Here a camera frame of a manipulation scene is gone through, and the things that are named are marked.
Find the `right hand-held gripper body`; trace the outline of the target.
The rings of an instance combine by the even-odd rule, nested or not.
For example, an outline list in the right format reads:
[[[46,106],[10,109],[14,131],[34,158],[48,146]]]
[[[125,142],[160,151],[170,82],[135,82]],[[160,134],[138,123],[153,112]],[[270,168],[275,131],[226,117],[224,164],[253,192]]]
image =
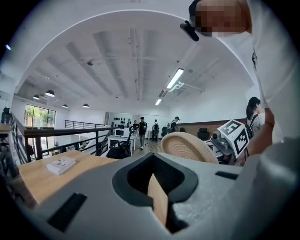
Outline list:
[[[222,165],[233,165],[241,155],[244,158],[249,156],[246,126],[236,120],[230,120],[220,126],[205,142],[216,155],[218,163]]]

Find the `large window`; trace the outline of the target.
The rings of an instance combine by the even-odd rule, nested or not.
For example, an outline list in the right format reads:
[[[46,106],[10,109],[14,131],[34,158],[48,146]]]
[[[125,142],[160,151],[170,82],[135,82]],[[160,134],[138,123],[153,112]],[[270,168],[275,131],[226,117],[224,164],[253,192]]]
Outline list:
[[[24,111],[24,125],[26,127],[53,128],[55,126],[55,117],[56,111],[54,110],[26,104]]]

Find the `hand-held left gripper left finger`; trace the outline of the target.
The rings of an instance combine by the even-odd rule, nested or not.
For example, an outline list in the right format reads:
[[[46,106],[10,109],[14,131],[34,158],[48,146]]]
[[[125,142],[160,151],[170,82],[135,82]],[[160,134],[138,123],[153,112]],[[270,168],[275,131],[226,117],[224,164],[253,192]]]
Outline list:
[[[36,214],[54,240],[170,240],[153,212],[148,184],[153,154],[81,173],[45,200]]]

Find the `white desk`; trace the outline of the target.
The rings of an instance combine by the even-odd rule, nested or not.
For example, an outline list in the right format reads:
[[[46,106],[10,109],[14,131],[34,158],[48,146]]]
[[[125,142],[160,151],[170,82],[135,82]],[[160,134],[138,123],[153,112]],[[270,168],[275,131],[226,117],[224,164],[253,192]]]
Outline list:
[[[120,145],[124,145],[128,142],[128,147],[127,147],[127,152],[128,152],[128,156],[131,157],[133,154],[133,151],[135,151],[135,142],[136,142],[136,137],[135,136],[131,136],[129,138],[124,138],[124,137],[116,137],[116,136],[110,136],[108,137],[108,149],[112,149],[112,148],[117,148],[118,147],[118,143]]]

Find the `white book on table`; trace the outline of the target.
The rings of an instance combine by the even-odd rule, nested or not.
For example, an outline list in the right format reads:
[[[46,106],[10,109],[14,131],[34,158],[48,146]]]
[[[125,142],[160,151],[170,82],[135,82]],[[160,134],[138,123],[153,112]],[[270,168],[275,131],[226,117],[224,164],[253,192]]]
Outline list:
[[[61,157],[55,161],[52,161],[46,165],[48,171],[61,175],[65,171],[67,171],[70,167],[72,167],[76,163],[75,158],[71,157]]]

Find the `person's white t-shirt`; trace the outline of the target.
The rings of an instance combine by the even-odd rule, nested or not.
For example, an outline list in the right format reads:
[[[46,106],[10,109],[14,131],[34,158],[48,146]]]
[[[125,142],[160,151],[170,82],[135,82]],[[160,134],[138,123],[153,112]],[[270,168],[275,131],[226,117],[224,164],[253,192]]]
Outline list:
[[[247,2],[262,107],[269,108],[275,118],[272,143],[300,138],[300,53],[271,8],[262,0]]]

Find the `black metal railing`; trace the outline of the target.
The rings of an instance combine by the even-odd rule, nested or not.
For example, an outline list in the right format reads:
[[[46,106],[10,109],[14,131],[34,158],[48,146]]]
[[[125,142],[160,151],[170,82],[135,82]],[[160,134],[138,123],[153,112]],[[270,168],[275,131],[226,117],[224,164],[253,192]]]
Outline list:
[[[75,146],[75,148],[80,152],[94,148],[95,150],[90,154],[100,156],[105,150],[109,149],[108,137],[112,136],[115,130],[123,130],[125,128],[124,126],[119,125],[90,129],[54,129],[50,127],[46,127],[44,129],[28,129],[23,126],[13,114],[11,114],[10,126],[14,147],[17,151],[20,164],[30,163],[32,161],[30,145],[28,142],[29,139],[33,139],[33,142],[35,143],[33,154],[35,155],[36,160],[42,159],[44,153],[66,149],[70,146]],[[69,136],[87,133],[94,133],[95,137],[77,142],[71,142],[57,147],[47,148],[44,150],[42,149],[41,139],[44,137]]]

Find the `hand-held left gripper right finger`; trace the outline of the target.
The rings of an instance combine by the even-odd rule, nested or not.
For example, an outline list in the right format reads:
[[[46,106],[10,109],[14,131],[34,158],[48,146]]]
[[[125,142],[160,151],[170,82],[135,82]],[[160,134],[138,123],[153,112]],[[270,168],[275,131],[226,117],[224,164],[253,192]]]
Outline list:
[[[242,167],[153,154],[154,174],[167,195],[167,226],[153,240],[235,240]]]

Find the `beige woven rope basket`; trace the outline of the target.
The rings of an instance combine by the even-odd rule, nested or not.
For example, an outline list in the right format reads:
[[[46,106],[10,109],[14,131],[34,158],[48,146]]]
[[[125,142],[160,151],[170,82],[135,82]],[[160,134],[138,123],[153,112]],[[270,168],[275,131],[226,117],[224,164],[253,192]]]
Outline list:
[[[161,140],[161,150],[180,158],[218,164],[215,153],[207,143],[185,132],[174,132],[164,136]]]

